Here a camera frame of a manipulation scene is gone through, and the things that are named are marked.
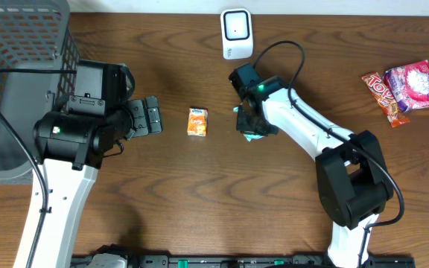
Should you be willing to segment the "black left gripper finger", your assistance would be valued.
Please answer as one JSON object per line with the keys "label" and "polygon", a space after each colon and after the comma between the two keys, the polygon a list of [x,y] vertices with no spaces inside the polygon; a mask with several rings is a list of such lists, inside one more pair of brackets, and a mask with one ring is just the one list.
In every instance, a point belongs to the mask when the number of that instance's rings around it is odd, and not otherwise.
{"label": "black left gripper finger", "polygon": [[128,102],[130,112],[133,116],[133,125],[130,128],[127,138],[137,138],[149,134],[147,125],[147,113],[143,100],[131,100]]}
{"label": "black left gripper finger", "polygon": [[161,133],[163,128],[157,97],[146,97],[145,103],[147,105],[147,122],[150,128],[150,133]]}

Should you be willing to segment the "orange Kleenex tissue pack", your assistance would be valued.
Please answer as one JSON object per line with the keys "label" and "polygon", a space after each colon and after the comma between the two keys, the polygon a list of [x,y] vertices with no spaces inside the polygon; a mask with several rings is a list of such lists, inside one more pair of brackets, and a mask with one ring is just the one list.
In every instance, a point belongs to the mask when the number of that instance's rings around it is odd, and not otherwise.
{"label": "orange Kleenex tissue pack", "polygon": [[190,108],[188,114],[187,134],[205,137],[207,135],[207,119],[207,109]]}

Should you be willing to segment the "red snack bar wrapper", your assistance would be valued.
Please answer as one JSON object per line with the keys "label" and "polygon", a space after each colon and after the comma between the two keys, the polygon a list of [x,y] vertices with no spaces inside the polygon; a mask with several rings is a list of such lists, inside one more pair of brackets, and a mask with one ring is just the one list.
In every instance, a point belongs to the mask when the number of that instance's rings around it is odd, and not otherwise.
{"label": "red snack bar wrapper", "polygon": [[379,73],[365,74],[361,80],[369,88],[391,127],[398,127],[410,122],[410,119],[400,110],[390,88],[383,82]]}

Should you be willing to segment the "red purple pad packet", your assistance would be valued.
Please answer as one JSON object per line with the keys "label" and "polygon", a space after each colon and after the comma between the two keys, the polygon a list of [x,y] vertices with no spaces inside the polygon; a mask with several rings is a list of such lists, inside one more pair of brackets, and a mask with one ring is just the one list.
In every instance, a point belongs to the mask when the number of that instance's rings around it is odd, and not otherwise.
{"label": "red purple pad packet", "polygon": [[428,60],[391,68],[383,80],[403,113],[429,108]]}

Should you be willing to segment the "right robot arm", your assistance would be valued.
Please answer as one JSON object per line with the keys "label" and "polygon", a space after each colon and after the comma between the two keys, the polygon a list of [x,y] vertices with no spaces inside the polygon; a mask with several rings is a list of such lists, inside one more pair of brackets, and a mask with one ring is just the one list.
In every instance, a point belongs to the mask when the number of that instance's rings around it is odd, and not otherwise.
{"label": "right robot arm", "polygon": [[327,256],[336,267],[364,267],[370,232],[397,191],[377,138],[339,127],[306,104],[280,77],[262,79],[253,65],[229,82],[241,102],[237,131],[267,136],[283,131],[315,162],[322,207],[333,222]]}

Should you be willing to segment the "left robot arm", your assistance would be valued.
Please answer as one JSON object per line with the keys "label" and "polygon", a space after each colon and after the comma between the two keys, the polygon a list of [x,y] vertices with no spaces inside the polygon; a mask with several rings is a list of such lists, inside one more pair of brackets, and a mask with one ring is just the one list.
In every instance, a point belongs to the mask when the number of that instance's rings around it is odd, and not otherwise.
{"label": "left robot arm", "polygon": [[103,160],[123,141],[162,131],[157,98],[132,98],[126,65],[81,60],[75,75],[74,91],[34,125],[32,197],[15,267],[68,267]]}

